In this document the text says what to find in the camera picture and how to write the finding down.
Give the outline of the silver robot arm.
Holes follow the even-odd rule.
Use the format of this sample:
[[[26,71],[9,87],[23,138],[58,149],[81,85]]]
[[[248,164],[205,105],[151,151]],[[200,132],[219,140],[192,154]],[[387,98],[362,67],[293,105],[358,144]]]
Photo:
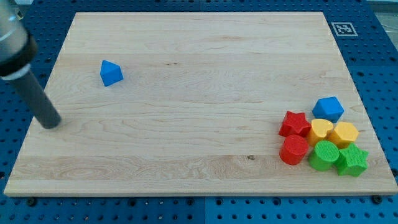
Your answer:
[[[17,18],[9,1],[1,0],[1,77],[29,64],[37,49],[33,35]]]

